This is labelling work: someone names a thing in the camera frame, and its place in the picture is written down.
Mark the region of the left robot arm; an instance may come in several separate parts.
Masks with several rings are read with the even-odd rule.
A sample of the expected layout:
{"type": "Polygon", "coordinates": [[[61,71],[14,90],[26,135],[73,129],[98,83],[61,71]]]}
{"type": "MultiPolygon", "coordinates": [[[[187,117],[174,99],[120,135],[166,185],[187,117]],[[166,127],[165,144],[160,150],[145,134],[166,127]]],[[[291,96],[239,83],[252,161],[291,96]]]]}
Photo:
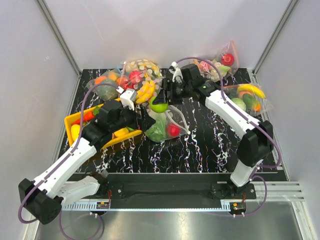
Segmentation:
{"type": "Polygon", "coordinates": [[[53,165],[33,180],[24,178],[18,184],[19,221],[31,223],[22,218],[22,209],[26,209],[35,221],[46,225],[70,203],[92,195],[103,198],[108,193],[108,186],[94,176],[85,177],[70,188],[64,184],[85,161],[112,140],[114,132],[126,127],[145,132],[155,122],[144,106],[136,112],[133,103],[127,106],[117,100],[104,103],[98,114],[80,129],[76,141],[53,165]]]}

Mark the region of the clear zip top bag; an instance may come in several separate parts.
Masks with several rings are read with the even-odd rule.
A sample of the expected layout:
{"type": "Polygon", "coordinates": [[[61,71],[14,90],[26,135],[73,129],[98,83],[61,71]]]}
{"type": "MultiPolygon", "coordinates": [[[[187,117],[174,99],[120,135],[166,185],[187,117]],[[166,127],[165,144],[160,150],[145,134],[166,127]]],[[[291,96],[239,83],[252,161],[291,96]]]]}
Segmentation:
{"type": "MultiPolygon", "coordinates": [[[[149,114],[150,117],[152,117],[153,115],[158,114],[158,113],[152,111],[150,108],[147,111],[148,111],[148,114],[149,114]]],[[[175,125],[177,125],[177,126],[179,126],[181,128],[179,136],[177,136],[177,137],[169,137],[167,135],[167,139],[166,140],[171,140],[171,139],[175,139],[175,138],[181,137],[183,135],[190,135],[191,134],[191,132],[189,130],[189,127],[187,125],[187,121],[185,119],[184,114],[177,107],[175,107],[174,105],[169,105],[168,109],[165,112],[161,113],[161,114],[165,114],[166,120],[167,120],[167,125],[170,124],[170,123],[173,123],[173,124],[175,124],[175,125]]]]}

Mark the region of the green fake apple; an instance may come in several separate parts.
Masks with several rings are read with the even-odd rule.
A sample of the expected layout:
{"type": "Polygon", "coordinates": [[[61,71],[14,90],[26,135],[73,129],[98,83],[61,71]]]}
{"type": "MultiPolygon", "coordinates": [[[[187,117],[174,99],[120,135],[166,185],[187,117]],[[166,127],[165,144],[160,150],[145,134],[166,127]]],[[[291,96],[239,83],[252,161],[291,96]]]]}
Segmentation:
{"type": "Polygon", "coordinates": [[[149,107],[152,111],[154,111],[155,113],[164,113],[167,109],[168,109],[168,103],[160,103],[160,104],[154,104],[154,100],[155,100],[155,96],[153,96],[150,100],[149,100],[149,107]]]}

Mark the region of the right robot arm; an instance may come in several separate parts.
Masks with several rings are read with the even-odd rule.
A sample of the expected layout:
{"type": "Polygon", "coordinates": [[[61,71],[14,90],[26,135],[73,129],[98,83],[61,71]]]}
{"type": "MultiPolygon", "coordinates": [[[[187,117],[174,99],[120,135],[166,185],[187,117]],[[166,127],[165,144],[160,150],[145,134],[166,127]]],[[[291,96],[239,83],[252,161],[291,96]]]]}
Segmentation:
{"type": "Polygon", "coordinates": [[[252,178],[255,167],[273,150],[273,126],[249,115],[212,80],[205,79],[195,64],[179,67],[173,62],[166,72],[159,94],[153,104],[181,104],[193,98],[219,115],[241,139],[236,151],[238,162],[227,185],[228,195],[239,198],[252,178]]]}

